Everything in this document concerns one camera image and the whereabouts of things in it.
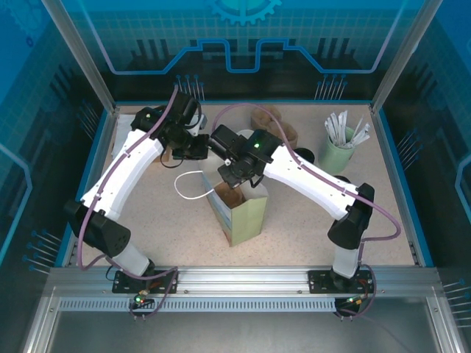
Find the green printed paper bag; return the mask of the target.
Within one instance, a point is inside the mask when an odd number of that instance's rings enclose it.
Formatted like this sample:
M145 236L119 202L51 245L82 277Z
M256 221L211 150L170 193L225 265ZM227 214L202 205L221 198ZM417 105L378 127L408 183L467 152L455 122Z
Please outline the green printed paper bag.
M181 198L186 200L207 199L227 242L230 246L237 246L261 233L269 194L262 184L251 188L250 183L245 182L239 187L246 201L230 209L215 192L215 187L224 182L217 171L217 168L223 164L224 162L210 151L208 158L199 162L197 170L188 171L176 177L174 189ZM179 187L184 181L197 176L201 177L205 192L198 196L187 196L182 193Z

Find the white paper napkin stack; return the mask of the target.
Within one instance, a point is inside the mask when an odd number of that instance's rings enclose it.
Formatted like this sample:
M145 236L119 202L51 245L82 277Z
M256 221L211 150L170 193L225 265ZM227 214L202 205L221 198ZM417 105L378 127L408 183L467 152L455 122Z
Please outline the white paper napkin stack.
M135 114L121 114L118 117L115 134L113 138L113 147L111 150L111 157L114 160L117 158L119 152L124 146L129 132L132 130L131 123L135 119Z

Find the black plastic cup lids stack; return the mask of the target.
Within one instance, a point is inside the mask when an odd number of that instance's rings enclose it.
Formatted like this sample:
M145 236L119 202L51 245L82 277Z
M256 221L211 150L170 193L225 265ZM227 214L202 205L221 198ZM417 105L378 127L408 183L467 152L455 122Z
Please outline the black plastic cup lids stack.
M314 153L310 150L310 149L307 149L307 148L296 148L294 150L294 152L299 156L301 157L302 159L304 159L305 161L311 163L311 164L314 164L315 162L315 155Z

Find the pale green ceramic mug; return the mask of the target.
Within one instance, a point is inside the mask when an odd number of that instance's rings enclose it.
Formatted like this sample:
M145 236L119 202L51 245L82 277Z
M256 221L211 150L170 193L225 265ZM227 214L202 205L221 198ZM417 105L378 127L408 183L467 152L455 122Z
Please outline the pale green ceramic mug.
M319 149L318 165L319 167L329 174L340 174L346 167L355 151L355 147L347 148L346 143L349 143L354 130L346 127L343 132L343 143L337 146L330 138L330 130L325 124L327 137L322 147Z

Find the left aluminium frame post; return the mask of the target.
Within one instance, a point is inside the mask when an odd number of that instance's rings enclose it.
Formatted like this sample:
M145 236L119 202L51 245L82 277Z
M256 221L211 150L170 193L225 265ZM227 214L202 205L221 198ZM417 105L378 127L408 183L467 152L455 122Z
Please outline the left aluminium frame post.
M61 0L41 0L41 2L103 107L109 113L114 113L116 103Z

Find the aluminium frame post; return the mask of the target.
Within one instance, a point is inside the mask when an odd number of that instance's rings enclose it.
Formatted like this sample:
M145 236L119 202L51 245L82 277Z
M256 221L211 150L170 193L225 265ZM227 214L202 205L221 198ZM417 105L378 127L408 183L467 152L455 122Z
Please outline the aluminium frame post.
M386 71L370 107L372 115L378 115L389 94L396 85L412 54L427 31L443 0L424 0L414 22L401 43L391 65Z
M61 0L41 0L41 2L103 107L109 113L114 113L116 103Z

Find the aluminium mounting rail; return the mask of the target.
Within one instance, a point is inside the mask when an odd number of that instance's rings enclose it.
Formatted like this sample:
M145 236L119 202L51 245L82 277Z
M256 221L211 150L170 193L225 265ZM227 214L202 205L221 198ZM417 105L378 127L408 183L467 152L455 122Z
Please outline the aluminium mounting rail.
M178 296L306 296L308 272L313 267L182 267L179 269ZM106 268L88 271L76 267L54 268L46 281L45 292L55 296L98 296L111 294ZM416 266L374 266L380 296L430 296L441 290L435 268Z

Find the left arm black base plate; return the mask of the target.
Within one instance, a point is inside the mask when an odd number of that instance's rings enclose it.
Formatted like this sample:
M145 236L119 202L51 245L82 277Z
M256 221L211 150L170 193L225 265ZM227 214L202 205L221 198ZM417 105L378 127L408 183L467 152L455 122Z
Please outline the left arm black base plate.
M151 294L164 294L167 287L170 287L169 293L177 292L178 275L172 279L174 272L152 280L133 279L122 271L117 271L114 276L112 292L119 294L137 294L142 290L148 290Z

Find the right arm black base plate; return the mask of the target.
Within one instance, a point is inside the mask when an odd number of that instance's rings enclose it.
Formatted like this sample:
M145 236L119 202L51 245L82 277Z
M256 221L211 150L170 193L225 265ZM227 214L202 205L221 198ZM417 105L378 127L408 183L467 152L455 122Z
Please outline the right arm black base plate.
M333 270L311 270L308 287L311 294L372 293L375 289L371 271L361 269L349 279Z

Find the right aluminium frame post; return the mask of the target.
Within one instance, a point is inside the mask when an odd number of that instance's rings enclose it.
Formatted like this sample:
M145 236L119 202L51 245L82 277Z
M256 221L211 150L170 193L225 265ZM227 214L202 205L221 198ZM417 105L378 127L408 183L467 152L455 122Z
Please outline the right aluminium frame post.
M370 107L372 115L378 115L389 94L396 85L412 54L427 31L443 0L424 0L414 22L401 43L391 65L386 71Z

